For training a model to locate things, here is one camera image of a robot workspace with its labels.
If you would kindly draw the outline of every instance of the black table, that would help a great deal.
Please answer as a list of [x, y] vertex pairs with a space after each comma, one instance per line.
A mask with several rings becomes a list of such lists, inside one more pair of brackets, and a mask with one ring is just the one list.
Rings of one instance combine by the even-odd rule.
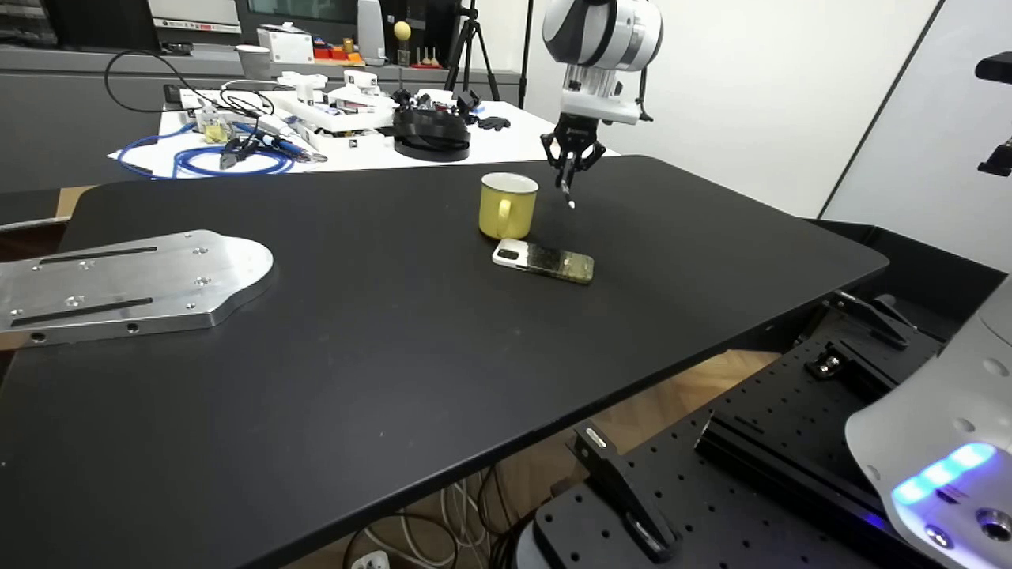
[[[26, 352], [0, 387], [0, 565], [281, 563], [595, 413], [885, 259], [649, 158], [540, 196], [591, 289], [492, 266], [492, 168], [122, 184], [65, 246], [276, 249], [211, 331]], [[551, 185], [545, 164], [511, 164]]]

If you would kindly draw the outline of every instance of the white tabletop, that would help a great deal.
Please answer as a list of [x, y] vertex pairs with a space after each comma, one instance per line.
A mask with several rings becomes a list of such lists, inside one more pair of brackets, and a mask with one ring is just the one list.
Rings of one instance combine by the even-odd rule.
[[[365, 136], [312, 136], [317, 148], [326, 160], [298, 160], [291, 175], [306, 172], [377, 172], [377, 168], [441, 168], [441, 164], [503, 164], [503, 160], [540, 160], [540, 136], [555, 130], [555, 122], [520, 110], [506, 100], [485, 100], [479, 116], [506, 116], [506, 130], [481, 130], [473, 122], [473, 152], [461, 160], [422, 160], [396, 152], [391, 136], [365, 133]], [[146, 168], [153, 178], [198, 178], [192, 172], [175, 168], [177, 156], [187, 148], [207, 144], [197, 133], [172, 136], [184, 126], [184, 115], [162, 115], [162, 126], [156, 144], [132, 144], [125, 156], [112, 152], [115, 160]], [[198, 168], [216, 168], [217, 156], [197, 158]], [[228, 175], [262, 172], [272, 158], [253, 156], [235, 164]]]

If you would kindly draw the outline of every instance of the blue light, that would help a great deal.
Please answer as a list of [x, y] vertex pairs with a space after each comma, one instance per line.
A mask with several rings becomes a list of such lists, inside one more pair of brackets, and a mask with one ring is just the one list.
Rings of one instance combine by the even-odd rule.
[[913, 506], [913, 502], [920, 502], [928, 492], [933, 492], [933, 488], [931, 488], [928, 480], [920, 480], [920, 476], [910, 476], [910, 480], [905, 480], [905, 485], [893, 492], [893, 500], [898, 500], [898, 502], [905, 502], [905, 506]]
[[969, 442], [959, 452], [951, 452], [950, 457], [961, 469], [961, 471], [974, 471], [979, 465], [992, 457], [992, 447], [987, 442]]
[[961, 465], [946, 457], [946, 460], [931, 465], [920, 476], [928, 476], [933, 488], [946, 488], [956, 476], [961, 476]]

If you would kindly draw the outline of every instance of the wooden floor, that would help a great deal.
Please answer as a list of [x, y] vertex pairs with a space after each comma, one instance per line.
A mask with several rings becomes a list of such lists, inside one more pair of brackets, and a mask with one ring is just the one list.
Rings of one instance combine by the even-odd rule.
[[[620, 400], [615, 408], [602, 410], [591, 420], [595, 420], [595, 426], [602, 426], [602, 432], [615, 447], [620, 447], [620, 452], [635, 449], [638, 442], [651, 438], [665, 426], [678, 422], [689, 410], [711, 400], [714, 395], [734, 388], [739, 378], [769, 367], [775, 357], [779, 353], [767, 353], [767, 352], [723, 352], [723, 353], [718, 353], [686, 373], [665, 378], [662, 387], [654, 387], [629, 400]], [[569, 442], [573, 442], [573, 432], [558, 432], [558, 436], [499, 460], [497, 475], [503, 480], [503, 492], [492, 492], [488, 488], [493, 488], [493, 485], [488, 485], [481, 492], [485, 475], [475, 475], [461, 485], [473, 495], [481, 500], [492, 526], [503, 529], [503, 516], [506, 516], [503, 500], [506, 500], [506, 509], [512, 519], [526, 519], [528, 513], [537, 509], [537, 502], [551, 500], [555, 488], [566, 488], [582, 476], [582, 471], [569, 452]], [[414, 502], [409, 513], [441, 519], [441, 495], [433, 492], [433, 495]], [[479, 534], [481, 521], [475, 513], [468, 513], [468, 516], [460, 516], [461, 519], [460, 526], [475, 529], [475, 534]], [[389, 540], [398, 551], [409, 551], [398, 519], [377, 521], [373, 534], [381, 540]], [[431, 559], [442, 559], [454, 552], [445, 530], [441, 530], [441, 529], [414, 521], [411, 534], [414, 534], [414, 545]], [[293, 569], [340, 569], [346, 551], [347, 551], [347, 536], [343, 536], [343, 540], [337, 540], [337, 545], [330, 545], [330, 546], [322, 546], [291, 565]], [[373, 540], [358, 536], [356, 552], [362, 557], [371, 551], [377, 551]], [[457, 565], [460, 569], [481, 569], [481, 565], [488, 565], [488, 551], [485, 546], [461, 551]]]

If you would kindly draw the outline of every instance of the white wall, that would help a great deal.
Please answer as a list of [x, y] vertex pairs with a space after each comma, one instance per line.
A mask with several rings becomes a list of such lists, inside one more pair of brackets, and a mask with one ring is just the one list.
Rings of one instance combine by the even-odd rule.
[[[785, 213], [817, 216], [937, 0], [659, 0], [659, 5], [667, 42], [651, 67], [654, 122], [611, 126], [602, 138]], [[548, 119], [558, 119], [561, 75], [537, 28], [528, 108]]]
[[1012, 136], [1012, 84], [974, 80], [999, 51], [1012, 51], [1012, 2], [950, 0], [827, 217], [1012, 273], [1012, 179], [979, 175]]
[[[475, 0], [475, 5], [493, 69], [520, 71], [526, 51], [528, 0]], [[473, 55], [473, 69], [485, 71], [485, 60], [479, 51]]]

